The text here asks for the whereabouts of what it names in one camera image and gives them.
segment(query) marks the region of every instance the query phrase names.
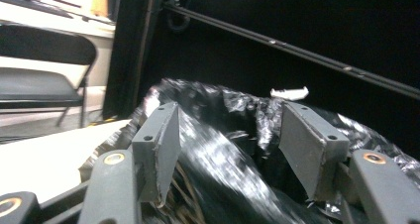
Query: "black plastic bag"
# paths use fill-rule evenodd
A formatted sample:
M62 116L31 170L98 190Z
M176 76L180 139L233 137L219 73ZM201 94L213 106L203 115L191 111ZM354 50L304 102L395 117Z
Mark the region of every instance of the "black plastic bag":
M184 111L179 113L182 151L166 206L143 205L149 210L144 212L146 223L329 222L317 209L302 205L304 189L278 149L282 101L222 86L165 79L152 87L130 124L82 166L82 179L88 179L100 155L127 149L153 110L170 101ZM387 154L420 189L417 161L372 129L339 114L313 110L349 138L351 151Z

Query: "chair backrest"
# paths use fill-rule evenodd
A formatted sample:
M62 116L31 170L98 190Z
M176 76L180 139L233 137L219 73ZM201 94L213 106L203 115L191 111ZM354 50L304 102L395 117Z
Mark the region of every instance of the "chair backrest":
M2 24L0 56L92 65L96 59L96 49L89 40L78 35L18 24Z

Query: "metal rail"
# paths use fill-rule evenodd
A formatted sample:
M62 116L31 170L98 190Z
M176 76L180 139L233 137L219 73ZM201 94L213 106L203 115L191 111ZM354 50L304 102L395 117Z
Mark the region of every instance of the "metal rail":
M407 84L403 84L397 81L394 81L389 78L385 78L383 76L368 72L366 70L351 66L349 64L336 61L334 59L321 56L318 54L311 53L309 51L306 51L305 49L301 49L299 47L293 46L291 44L279 41L277 39L270 38L265 35L261 35L255 32L252 32L250 30L243 29L241 27L237 27L232 24L228 24L225 22L222 22L220 20L210 18L198 13L195 13L193 11L175 6L171 2L166 2L163 4L163 8L166 10L169 10L171 12L181 14L187 17L190 17L192 19L198 20L200 22L212 25L214 27L229 31L231 33L240 35L242 37L251 39L253 41L262 43L264 45L270 46L272 48L281 50L283 52L299 56L305 59L308 59L310 61L319 63L321 65L324 65L326 67L329 67L331 69L334 69L336 71L342 72L344 74L347 74L349 76L364 80L366 82L375 84L377 86L395 91L397 93L412 97L416 100L420 100L420 89L409 86Z

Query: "black curtain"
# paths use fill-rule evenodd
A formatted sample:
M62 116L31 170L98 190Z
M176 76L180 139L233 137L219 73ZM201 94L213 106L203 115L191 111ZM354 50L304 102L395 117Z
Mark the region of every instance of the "black curtain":
M191 0L189 8L303 49L420 87L420 0ZM121 0L105 114L127 117L164 77L256 96L307 86L304 101L364 123L420 158L420 103L395 92L191 21L175 34L158 14L140 70L142 0Z

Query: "black folding chair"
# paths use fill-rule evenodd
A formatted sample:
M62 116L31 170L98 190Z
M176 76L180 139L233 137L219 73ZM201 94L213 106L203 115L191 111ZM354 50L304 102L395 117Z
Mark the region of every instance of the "black folding chair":
M83 127L87 76L96 59L96 49L89 40L70 33L2 24L0 56L86 66L80 83L74 87L59 73L0 64L0 109L64 107L64 110L59 110L63 112L56 123L59 126L70 107L80 106L79 125ZM52 111L6 111L0 114L34 112Z

